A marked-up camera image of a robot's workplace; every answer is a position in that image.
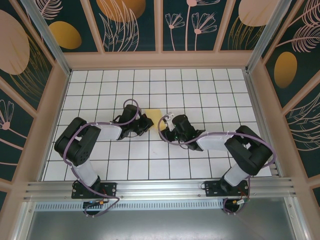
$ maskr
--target aluminum rail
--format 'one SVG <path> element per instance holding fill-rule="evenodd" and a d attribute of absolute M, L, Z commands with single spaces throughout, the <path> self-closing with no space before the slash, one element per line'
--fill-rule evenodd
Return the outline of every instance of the aluminum rail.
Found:
<path fill-rule="evenodd" d="M 212 180 L 219 178 L 116 181 L 116 196 L 126 201 L 208 199 L 201 185 L 204 181 Z M 23 197 L 25 202 L 85 201 L 85 199 L 71 198 L 72 183 L 72 181 L 30 182 Z M 252 177 L 250 183 L 251 198 L 282 198 L 296 195 L 292 181 L 288 177 Z"/>

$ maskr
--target yellow object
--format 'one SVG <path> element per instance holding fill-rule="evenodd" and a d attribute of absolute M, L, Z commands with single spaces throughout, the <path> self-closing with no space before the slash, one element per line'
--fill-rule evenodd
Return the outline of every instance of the yellow object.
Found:
<path fill-rule="evenodd" d="M 268 23 L 279 0 L 241 0 L 240 21 L 250 27 L 260 27 Z"/>
<path fill-rule="evenodd" d="M 146 116 L 152 120 L 153 127 L 158 131 L 158 122 L 160 118 L 163 117 L 160 109 L 146 109 L 145 110 Z M 160 131 L 166 128 L 166 125 L 164 121 L 161 121 L 160 123 Z"/>
<path fill-rule="evenodd" d="M 96 0 L 96 3 L 104 15 L 113 21 L 121 23 L 129 21 L 128 14 L 130 14 L 130 10 L 137 19 L 146 9 L 146 0 Z"/>
<path fill-rule="evenodd" d="M 291 52 L 280 54 L 274 66 L 274 81 L 279 88 L 285 89 L 295 78 L 297 72 L 297 59 Z"/>
<path fill-rule="evenodd" d="M 65 21 L 55 21 L 49 25 L 56 42 L 65 49 L 80 47 L 82 40 L 80 33 L 71 24 Z"/>
<path fill-rule="evenodd" d="M 2 10 L 0 10 L 0 43 L 0 69 L 12 75 L 21 74 L 29 63 L 28 35 L 13 16 Z"/>

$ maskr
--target pink circle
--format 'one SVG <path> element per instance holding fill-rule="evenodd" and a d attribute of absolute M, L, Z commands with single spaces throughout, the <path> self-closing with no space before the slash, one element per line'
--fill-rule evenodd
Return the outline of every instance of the pink circle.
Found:
<path fill-rule="evenodd" d="M 188 4 L 190 7 L 195 7 L 195 6 L 197 6 L 197 1 L 196 0 L 186 0 L 186 4 Z"/>
<path fill-rule="evenodd" d="M 194 30 L 194 33 L 195 33 L 195 34 L 201 34 L 201 30 L 198 29 L 198 28 L 196 28 L 196 29 Z"/>
<path fill-rule="evenodd" d="M 6 121 L 3 125 L 2 125 L 2 129 L 3 130 L 8 130 L 10 128 L 10 122 Z"/>

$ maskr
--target ventilation slot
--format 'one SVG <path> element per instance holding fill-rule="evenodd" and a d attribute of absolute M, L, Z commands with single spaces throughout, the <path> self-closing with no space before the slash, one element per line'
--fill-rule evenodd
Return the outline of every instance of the ventilation slot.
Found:
<path fill-rule="evenodd" d="M 83 211 L 83 202 L 37 202 L 35 212 L 63 212 L 63 211 Z M 105 210 L 111 203 L 88 208 L 88 211 L 98 209 Z M 200 200 L 159 200 L 159 201 L 125 201 L 114 205 L 114 211 L 130 210 L 188 210 L 188 209 L 221 209 L 222 199 L 200 199 Z"/>

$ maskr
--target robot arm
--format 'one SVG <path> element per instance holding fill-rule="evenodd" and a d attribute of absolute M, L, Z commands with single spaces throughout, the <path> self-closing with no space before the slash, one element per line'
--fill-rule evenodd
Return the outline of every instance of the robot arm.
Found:
<path fill-rule="evenodd" d="M 131 132 L 135 132 L 138 136 L 141 136 L 153 126 L 152 120 L 147 118 L 145 114 L 141 114 L 140 110 L 138 112 L 139 118 L 130 121 L 135 117 L 136 113 L 137 107 L 128 104 L 123 109 L 122 115 L 117 116 L 116 119 L 112 121 L 112 123 L 116 125 L 99 123 L 89 125 L 80 131 L 76 139 L 71 142 L 66 153 L 66 161 L 71 165 L 79 179 L 92 190 L 96 192 L 101 192 L 102 190 L 100 177 L 94 171 L 89 160 L 96 141 L 121 140 Z M 57 151 L 60 156 L 63 156 L 67 144 L 73 135 L 85 124 L 87 124 L 85 120 L 76 117 L 57 139 L 54 144 L 54 150 Z M 83 187 L 83 191 L 86 193 L 86 196 L 89 196 L 87 198 L 93 198 L 95 196 L 86 190 L 85 187 Z"/>
<path fill-rule="evenodd" d="M 204 130 L 195 130 L 186 115 L 174 117 L 172 113 L 169 113 L 164 120 L 168 127 L 161 131 L 161 133 L 168 141 L 179 140 L 186 143 L 197 139 L 186 144 L 187 147 L 195 151 L 227 151 L 232 155 L 236 164 L 220 180 L 220 187 L 226 193 L 229 193 L 248 176 L 257 175 L 272 155 L 272 151 L 268 147 L 248 137 L 225 133 L 209 135 Z M 258 135 L 245 125 L 240 126 L 235 132 L 260 139 Z"/>

